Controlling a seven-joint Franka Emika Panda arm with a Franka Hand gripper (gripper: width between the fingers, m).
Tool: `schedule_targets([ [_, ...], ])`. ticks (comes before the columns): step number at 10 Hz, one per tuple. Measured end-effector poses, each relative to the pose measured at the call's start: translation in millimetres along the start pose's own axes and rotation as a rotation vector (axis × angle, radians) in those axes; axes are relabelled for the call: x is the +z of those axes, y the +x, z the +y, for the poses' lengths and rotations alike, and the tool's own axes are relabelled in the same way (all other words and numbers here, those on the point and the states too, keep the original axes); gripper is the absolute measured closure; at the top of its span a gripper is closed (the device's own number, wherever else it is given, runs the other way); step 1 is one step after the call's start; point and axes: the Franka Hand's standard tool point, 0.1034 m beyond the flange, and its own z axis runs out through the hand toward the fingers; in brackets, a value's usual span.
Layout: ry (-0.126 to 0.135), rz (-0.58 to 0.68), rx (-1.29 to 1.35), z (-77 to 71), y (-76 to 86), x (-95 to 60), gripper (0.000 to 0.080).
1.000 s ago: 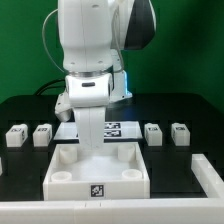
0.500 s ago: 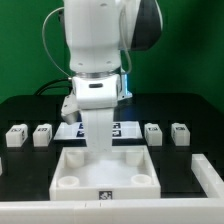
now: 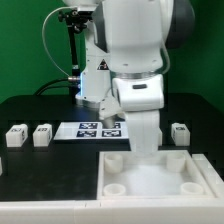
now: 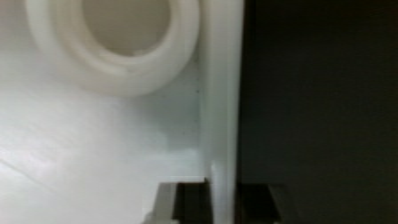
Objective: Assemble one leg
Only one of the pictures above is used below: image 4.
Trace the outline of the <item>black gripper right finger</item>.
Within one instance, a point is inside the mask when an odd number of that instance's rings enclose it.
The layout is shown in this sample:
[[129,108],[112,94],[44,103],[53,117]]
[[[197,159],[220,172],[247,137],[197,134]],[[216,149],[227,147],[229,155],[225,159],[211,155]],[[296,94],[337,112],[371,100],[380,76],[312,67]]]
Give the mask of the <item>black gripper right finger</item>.
[[302,224],[293,196],[284,185],[238,185],[236,224]]

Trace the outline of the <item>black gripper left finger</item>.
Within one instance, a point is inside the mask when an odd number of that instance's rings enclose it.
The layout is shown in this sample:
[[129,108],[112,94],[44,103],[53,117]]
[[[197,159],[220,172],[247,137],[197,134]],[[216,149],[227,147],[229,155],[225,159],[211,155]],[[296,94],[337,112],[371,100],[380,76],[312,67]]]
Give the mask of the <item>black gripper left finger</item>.
[[160,184],[144,224],[213,224],[208,182]]

